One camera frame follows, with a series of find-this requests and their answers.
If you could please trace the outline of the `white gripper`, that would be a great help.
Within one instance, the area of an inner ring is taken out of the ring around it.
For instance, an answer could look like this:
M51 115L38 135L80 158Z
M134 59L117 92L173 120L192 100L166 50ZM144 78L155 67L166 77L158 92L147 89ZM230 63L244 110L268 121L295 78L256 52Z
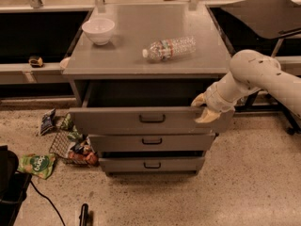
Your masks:
M200 117L195 119L196 123L210 123L220 118L221 113L234 109L234 102L228 102L222 98L217 91L217 83L212 83L206 91L200 93L191 103L191 106L199 107L205 105Z

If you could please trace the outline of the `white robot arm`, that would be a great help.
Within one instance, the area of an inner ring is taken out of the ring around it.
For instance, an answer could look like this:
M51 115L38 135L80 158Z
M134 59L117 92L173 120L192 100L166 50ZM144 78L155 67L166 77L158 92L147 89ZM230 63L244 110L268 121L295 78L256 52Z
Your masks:
M242 50L230 60L230 71L200 93L191 106L205 105L196 123L210 123L222 113L234 110L237 101L259 90L266 90L286 108L301 117L301 79L281 70L273 57L253 50Z

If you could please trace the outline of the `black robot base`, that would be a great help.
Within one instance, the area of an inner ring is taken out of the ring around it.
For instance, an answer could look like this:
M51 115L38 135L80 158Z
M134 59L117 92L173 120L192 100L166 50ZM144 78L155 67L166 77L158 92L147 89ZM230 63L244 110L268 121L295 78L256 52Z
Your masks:
M19 159L8 149L0 146L0 226L13 226L18 216L31 180L29 174L17 171Z

